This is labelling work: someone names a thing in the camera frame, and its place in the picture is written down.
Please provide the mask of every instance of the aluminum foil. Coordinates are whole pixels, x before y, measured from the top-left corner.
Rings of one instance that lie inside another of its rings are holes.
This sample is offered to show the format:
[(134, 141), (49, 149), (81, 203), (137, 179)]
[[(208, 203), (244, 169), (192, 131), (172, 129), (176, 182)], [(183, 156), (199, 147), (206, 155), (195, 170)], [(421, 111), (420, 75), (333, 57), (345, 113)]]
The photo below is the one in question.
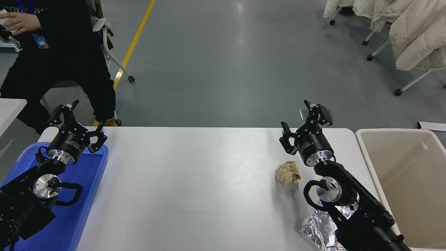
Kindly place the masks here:
[[(354, 213), (348, 207), (337, 208), (347, 219)], [(338, 243), (336, 229), (336, 224), (327, 212), (312, 209), (302, 223), (301, 233), (308, 236), (322, 251), (347, 251)]]

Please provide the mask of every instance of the gray floor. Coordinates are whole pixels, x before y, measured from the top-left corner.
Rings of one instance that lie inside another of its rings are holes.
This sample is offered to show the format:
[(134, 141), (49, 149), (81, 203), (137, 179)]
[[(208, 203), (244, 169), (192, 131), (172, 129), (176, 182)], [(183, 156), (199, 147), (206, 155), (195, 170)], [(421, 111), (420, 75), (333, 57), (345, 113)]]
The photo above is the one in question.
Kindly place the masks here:
[[(338, 15), (330, 26), (322, 18), (325, 2), (158, 0), (128, 63), (136, 82), (123, 77), (116, 90), (123, 124), (280, 127), (287, 121), (298, 127), (304, 99), (330, 108), (333, 127), (352, 131), (445, 122), (444, 71), (394, 96), (395, 89), (423, 71), (396, 70), (391, 47), (366, 61), (388, 39), (389, 26), (363, 46), (370, 21)], [(102, 3), (116, 34), (113, 53), (123, 59), (150, 1)], [(0, 52), (3, 81), (15, 54)], [(117, 70), (111, 67), (113, 77)], [(76, 117), (92, 124), (92, 110), (79, 87), (53, 89), (46, 98), (52, 106), (80, 99)], [(446, 134), (436, 134), (444, 144)], [(0, 159), (3, 179), (38, 135), (16, 120), (0, 139), (15, 141)]]

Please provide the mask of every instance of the id badge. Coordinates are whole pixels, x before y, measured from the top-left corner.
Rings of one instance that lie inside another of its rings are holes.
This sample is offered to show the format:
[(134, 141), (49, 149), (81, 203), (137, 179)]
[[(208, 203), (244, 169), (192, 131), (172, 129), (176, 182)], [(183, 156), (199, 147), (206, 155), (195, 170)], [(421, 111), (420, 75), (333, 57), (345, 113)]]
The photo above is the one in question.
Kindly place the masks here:
[(44, 50), (44, 49), (48, 49), (48, 43), (45, 40), (44, 36), (39, 36), (37, 34), (33, 34), (33, 38), (36, 41), (37, 46), (39, 47), (40, 50)]

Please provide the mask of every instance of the robotic arm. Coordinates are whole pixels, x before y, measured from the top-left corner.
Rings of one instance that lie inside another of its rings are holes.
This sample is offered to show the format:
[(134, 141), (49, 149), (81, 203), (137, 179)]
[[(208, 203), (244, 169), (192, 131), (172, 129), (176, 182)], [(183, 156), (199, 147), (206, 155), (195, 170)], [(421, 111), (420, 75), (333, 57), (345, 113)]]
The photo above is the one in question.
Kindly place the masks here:
[[(334, 151), (322, 133), (322, 127), (333, 124), (327, 109), (305, 100), (308, 117), (295, 133), (282, 122), (283, 135), (279, 139), (285, 151), (297, 152), (306, 166), (314, 167), (319, 181), (310, 180), (304, 187), (304, 197), (313, 208), (327, 212), (337, 226), (336, 238), (348, 251), (410, 251), (403, 235), (396, 235), (390, 227), (393, 216), (384, 206), (351, 175), (344, 166), (336, 163)], [(294, 138), (294, 145), (289, 139)], [(322, 206), (315, 204), (309, 195), (313, 186)], [(336, 206), (358, 204), (358, 209), (346, 219)]]
[[(48, 147), (42, 146), (36, 153), (37, 165), (28, 169), (0, 188), (0, 250), (10, 245), (14, 250), (19, 237), (26, 240), (46, 225), (55, 215), (53, 206), (70, 206), (77, 202), (82, 186), (62, 182), (58, 175), (67, 165), (76, 164), (85, 147), (93, 153), (99, 150), (107, 137), (103, 133), (105, 121), (95, 131), (89, 132), (76, 122), (73, 110), (79, 100), (70, 105), (59, 105), (51, 115), (49, 124), (59, 128), (59, 132)], [(64, 124), (60, 119), (63, 114)], [(91, 144), (91, 137), (98, 137)], [(44, 157), (41, 149), (46, 149), (49, 158)], [(62, 188), (75, 189), (71, 201), (58, 201)]]

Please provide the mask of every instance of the black jacket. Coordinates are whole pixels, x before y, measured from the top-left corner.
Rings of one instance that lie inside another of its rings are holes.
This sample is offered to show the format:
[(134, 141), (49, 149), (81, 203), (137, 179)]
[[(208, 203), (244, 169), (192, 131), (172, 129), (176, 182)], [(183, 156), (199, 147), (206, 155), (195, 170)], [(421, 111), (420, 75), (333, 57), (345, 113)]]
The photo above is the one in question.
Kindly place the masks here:
[[(27, 13), (29, 0), (21, 0)], [(16, 0), (0, 0), (0, 9), (22, 12)], [(50, 51), (77, 54), (99, 43), (91, 30), (90, 14), (84, 0), (34, 0), (34, 13), (42, 29), (13, 36), (24, 51), (38, 50), (33, 33), (43, 35)]]

